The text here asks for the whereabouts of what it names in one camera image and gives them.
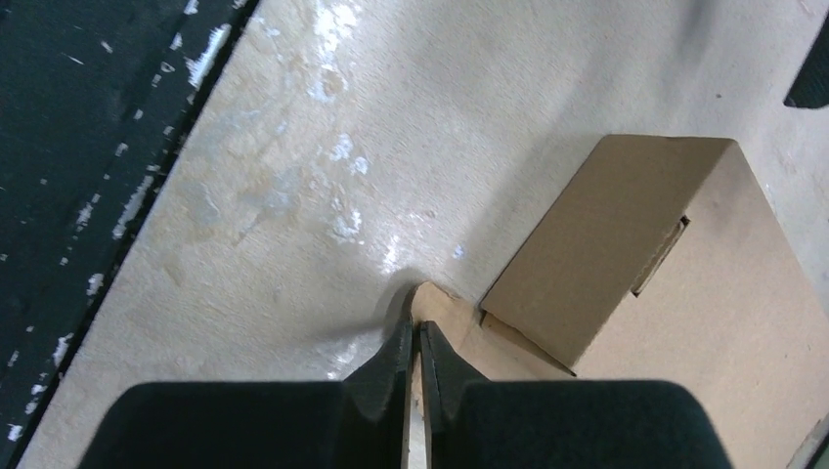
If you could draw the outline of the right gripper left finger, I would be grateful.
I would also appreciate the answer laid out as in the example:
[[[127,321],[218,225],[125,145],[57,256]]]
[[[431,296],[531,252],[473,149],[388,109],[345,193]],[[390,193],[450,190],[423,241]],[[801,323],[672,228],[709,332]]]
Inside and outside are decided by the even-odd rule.
[[[109,408],[82,468],[403,468],[413,322],[341,381],[150,382]]]

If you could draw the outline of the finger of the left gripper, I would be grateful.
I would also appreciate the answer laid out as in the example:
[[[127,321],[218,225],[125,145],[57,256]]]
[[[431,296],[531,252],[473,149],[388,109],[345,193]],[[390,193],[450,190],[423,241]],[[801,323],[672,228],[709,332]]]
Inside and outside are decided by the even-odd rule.
[[[828,106],[828,29],[815,38],[783,105],[800,109]]]

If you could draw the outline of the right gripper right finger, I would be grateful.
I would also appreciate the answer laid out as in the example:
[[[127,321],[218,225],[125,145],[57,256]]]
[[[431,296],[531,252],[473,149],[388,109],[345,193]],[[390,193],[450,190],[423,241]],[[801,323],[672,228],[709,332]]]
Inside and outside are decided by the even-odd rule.
[[[431,468],[728,468],[706,411],[660,380],[493,381],[419,327]]]

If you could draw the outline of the brown cardboard box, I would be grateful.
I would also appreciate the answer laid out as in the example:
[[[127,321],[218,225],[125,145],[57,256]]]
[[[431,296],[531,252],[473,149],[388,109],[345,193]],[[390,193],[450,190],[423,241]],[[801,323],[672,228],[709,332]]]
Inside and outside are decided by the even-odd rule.
[[[603,137],[478,304],[412,313],[489,378],[675,382],[739,468],[803,464],[828,411],[828,319],[727,138]]]

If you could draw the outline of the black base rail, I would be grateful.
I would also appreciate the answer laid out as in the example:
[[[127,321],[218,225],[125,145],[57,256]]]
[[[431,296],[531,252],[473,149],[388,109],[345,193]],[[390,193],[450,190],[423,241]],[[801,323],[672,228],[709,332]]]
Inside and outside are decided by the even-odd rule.
[[[1,464],[15,467],[255,10],[1,5]]]

